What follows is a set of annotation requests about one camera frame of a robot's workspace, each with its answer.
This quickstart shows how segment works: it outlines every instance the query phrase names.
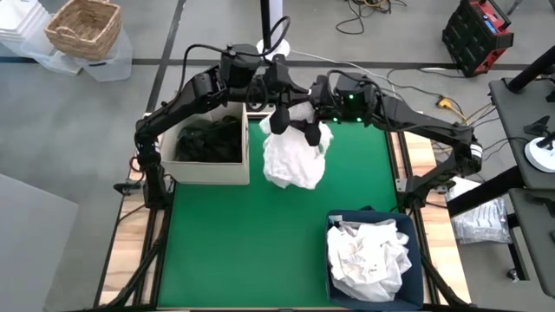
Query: dark green cloth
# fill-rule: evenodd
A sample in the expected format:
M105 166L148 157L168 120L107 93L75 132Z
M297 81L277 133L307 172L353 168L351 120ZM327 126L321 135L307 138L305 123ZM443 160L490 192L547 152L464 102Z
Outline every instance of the dark green cloth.
M250 126L251 183L177 185L161 307L326 307L325 215L395 206L383 132L330 125L334 139L316 190L268 182L264 134Z

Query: wicker basket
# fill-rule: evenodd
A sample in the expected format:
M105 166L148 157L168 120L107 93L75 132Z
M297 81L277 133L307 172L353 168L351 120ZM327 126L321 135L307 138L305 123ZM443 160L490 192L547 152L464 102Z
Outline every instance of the wicker basket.
M70 0L44 32L61 52L104 60L121 30L120 6L101 0Z

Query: white pole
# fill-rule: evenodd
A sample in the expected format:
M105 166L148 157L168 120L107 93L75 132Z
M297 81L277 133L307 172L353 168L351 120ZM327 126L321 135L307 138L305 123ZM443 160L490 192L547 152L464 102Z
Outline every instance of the white pole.
M284 16L284 1L270 0L270 28L272 28L280 18ZM284 31L283 25L279 25L276 32L271 36L271 45L273 46Z

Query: white crumpled cloth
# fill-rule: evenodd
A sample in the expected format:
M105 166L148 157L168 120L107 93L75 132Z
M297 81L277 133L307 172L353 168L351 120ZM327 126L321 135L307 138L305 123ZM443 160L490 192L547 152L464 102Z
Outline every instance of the white crumpled cloth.
M408 236L393 219L376 224L339 222L328 230L328 259L333 285L358 300L390 302L411 267Z
M314 120L314 108L303 103L289 108L291 120ZM285 188L289 184L309 190L316 188L325 170L325 154L333 138L331 130L319 124L322 137L320 146L309 146L304 133L287 127L284 133L270 130L270 116L260 121L260 128L268 135L264 141L264 176L275 185Z

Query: plastic bag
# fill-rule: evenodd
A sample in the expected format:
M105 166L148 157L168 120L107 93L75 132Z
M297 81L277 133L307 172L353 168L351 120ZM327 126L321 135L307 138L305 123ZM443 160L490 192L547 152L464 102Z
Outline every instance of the plastic bag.
M453 178L453 181L456 185L446 194L447 201L480 185L480 183L457 177ZM512 242L503 198L496 198L451 218L451 225L455 238L460 244L479 242L509 244Z

